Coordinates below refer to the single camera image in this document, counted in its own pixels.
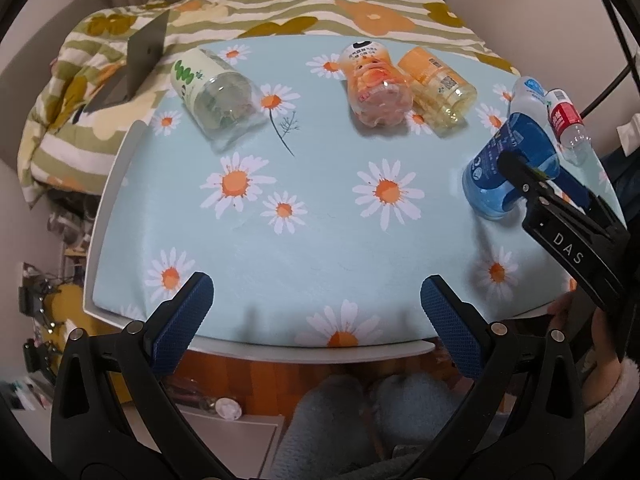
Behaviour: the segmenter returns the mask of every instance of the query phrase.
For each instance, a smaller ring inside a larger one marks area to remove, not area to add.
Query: gray pants
[[[426,373],[391,376],[372,392],[373,422],[386,450],[399,444],[424,445],[436,437],[462,399]],[[273,480],[378,478],[379,462],[361,413],[367,399],[358,380],[332,376],[298,403],[271,467]],[[386,468],[393,460],[386,461]]]

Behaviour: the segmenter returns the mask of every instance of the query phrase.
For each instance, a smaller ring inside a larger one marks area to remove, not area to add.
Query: red label
[[[564,132],[572,124],[582,124],[582,119],[578,110],[571,103],[558,103],[549,117],[551,126],[554,129],[556,138],[560,138]]]

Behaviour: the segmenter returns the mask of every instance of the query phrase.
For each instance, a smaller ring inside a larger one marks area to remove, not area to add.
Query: plastic bottle
[[[562,156],[568,162],[581,166],[591,151],[591,138],[578,110],[566,92],[559,88],[546,94],[546,104],[551,128],[562,146]]]
[[[508,120],[476,155],[462,174],[462,189],[476,212],[497,220],[513,209],[519,191],[498,172],[498,155],[504,150],[519,152],[527,164],[555,178],[560,173],[558,153],[544,131],[545,92],[533,78],[516,81]]]
[[[395,126],[404,121],[414,98],[389,52],[375,41],[358,41],[338,60],[347,78],[351,109],[367,126]]]
[[[260,91],[229,63],[193,48],[171,70],[171,83],[204,134],[212,139],[237,138],[264,122]]]
[[[434,129],[459,124],[478,98],[478,91],[431,52],[417,46],[402,56],[398,68],[408,76],[414,100],[427,112]]]

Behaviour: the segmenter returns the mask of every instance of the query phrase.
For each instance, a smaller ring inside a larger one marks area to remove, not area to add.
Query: blue bottle
[[[489,220],[505,216],[521,197],[498,172],[498,155],[504,150],[519,152],[532,168],[555,178],[560,173],[558,154],[543,127],[546,118],[545,92],[535,79],[521,77],[513,88],[509,119],[469,162],[462,174],[466,199],[478,214]]]

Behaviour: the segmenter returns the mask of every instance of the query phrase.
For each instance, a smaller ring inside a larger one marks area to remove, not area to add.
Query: person's hand
[[[568,292],[547,307],[546,312],[553,316],[549,323],[549,330],[564,328],[573,299],[574,294]],[[582,386],[582,403],[585,410],[602,402],[611,393],[622,371],[607,316],[599,308],[596,308],[593,313],[591,339],[593,340],[596,367]]]

